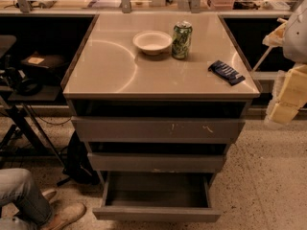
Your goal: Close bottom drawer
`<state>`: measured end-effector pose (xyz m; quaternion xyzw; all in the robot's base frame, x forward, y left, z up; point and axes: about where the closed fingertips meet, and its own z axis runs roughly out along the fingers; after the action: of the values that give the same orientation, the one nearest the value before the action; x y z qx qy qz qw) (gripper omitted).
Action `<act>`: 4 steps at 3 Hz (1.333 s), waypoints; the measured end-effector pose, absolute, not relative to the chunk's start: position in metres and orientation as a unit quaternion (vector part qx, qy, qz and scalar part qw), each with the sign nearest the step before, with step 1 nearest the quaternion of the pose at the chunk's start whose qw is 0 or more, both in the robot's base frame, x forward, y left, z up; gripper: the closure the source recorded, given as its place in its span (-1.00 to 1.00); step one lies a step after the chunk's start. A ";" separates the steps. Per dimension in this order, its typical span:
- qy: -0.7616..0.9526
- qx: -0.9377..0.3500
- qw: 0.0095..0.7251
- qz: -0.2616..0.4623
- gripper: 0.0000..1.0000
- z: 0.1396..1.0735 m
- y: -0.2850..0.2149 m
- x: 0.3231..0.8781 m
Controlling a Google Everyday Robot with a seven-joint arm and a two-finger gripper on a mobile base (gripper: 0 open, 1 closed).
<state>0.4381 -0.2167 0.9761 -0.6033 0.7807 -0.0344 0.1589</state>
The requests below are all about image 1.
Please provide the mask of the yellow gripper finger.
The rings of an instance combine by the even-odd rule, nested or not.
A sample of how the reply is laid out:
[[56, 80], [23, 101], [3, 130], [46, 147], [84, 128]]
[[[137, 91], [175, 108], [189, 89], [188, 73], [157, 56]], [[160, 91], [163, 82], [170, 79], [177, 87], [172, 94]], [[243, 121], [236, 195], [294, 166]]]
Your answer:
[[296, 64], [289, 71], [279, 70], [272, 88], [265, 117], [267, 126], [287, 125], [307, 104], [307, 65]]
[[264, 37], [262, 43], [269, 47], [281, 47], [283, 45], [285, 28], [285, 23], [279, 25], [274, 31]]

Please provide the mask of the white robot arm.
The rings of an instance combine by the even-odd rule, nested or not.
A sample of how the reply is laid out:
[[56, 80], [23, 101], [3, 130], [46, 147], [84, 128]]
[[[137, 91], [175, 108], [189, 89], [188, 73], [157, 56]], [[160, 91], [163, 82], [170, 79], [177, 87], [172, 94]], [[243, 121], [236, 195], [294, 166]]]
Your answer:
[[288, 21], [266, 35], [262, 43], [281, 47], [283, 56], [295, 63], [288, 72], [277, 73], [266, 111], [266, 125], [280, 128], [307, 104], [307, 0], [296, 8]]

